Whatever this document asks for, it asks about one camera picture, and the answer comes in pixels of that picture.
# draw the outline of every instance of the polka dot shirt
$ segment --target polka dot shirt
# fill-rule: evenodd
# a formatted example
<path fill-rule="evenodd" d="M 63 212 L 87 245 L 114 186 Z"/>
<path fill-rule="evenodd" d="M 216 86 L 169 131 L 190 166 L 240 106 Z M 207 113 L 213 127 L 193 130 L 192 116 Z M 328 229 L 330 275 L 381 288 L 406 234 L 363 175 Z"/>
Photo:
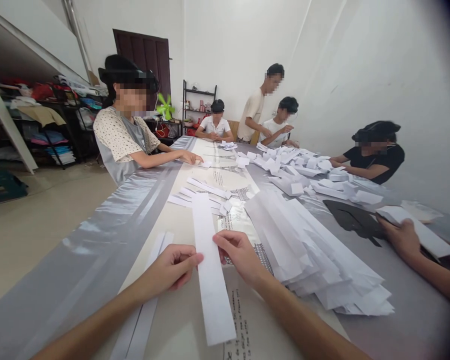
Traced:
<path fill-rule="evenodd" d="M 150 154 L 160 145 L 160 140 L 150 131 L 141 117 L 135 116 L 133 119 L 135 124 L 143 129 L 146 153 Z M 143 151 L 129 134 L 113 106 L 100 110 L 93 122 L 93 131 L 97 139 L 111 150 L 113 159 L 117 163 L 132 161 L 130 154 Z"/>

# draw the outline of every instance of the fan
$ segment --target fan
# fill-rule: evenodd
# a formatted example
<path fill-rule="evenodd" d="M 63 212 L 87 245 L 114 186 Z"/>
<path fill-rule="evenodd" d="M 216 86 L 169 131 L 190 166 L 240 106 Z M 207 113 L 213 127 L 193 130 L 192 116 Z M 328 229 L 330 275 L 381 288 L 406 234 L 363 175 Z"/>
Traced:
<path fill-rule="evenodd" d="M 172 119 L 172 114 L 175 111 L 175 108 L 173 106 L 170 106 L 170 103 L 172 102 L 172 98 L 170 97 L 170 95 L 168 95 L 166 97 L 166 102 L 165 102 L 165 98 L 162 95 L 161 92 L 158 93 L 158 100 L 160 100 L 160 102 L 162 103 L 162 105 L 157 106 L 156 111 L 161 114 L 161 116 L 163 118 L 165 118 L 166 120 L 171 120 Z"/>

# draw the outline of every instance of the tile floor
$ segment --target tile floor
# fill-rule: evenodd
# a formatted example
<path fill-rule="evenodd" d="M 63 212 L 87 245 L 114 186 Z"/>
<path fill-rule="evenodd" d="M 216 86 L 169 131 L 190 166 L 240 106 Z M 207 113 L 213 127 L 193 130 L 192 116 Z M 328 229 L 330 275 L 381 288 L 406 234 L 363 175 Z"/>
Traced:
<path fill-rule="evenodd" d="M 117 188 L 96 163 L 10 171 L 29 188 L 0 204 L 0 298 Z"/>

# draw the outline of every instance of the doorway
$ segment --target doorway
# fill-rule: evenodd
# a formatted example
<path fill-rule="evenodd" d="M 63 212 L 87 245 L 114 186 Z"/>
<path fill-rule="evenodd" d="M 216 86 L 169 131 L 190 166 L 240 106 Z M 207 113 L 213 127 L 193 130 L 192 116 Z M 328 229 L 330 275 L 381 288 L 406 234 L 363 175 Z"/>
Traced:
<path fill-rule="evenodd" d="M 170 91 L 169 40 L 113 29 L 116 53 L 133 61 L 142 71 L 151 70 L 165 99 Z"/>

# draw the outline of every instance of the gray vest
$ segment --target gray vest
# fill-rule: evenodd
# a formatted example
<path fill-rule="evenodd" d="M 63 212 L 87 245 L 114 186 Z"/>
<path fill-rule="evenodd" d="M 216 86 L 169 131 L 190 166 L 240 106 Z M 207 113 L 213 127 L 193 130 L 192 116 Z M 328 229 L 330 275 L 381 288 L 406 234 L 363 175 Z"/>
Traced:
<path fill-rule="evenodd" d="M 121 117 L 123 124 L 127 132 L 130 134 L 133 141 L 135 141 L 141 149 L 147 153 L 147 148 L 145 147 L 145 134 L 140 125 L 131 123 L 126 117 Z M 103 164 L 105 165 L 108 173 L 115 181 L 117 186 L 120 186 L 130 175 L 132 175 L 135 170 L 137 170 L 140 165 L 135 161 L 126 161 L 126 162 L 116 162 L 112 155 L 112 151 L 103 145 L 100 140 L 95 136 L 96 143 L 98 145 L 98 149 L 100 150 L 101 159 L 103 160 Z"/>

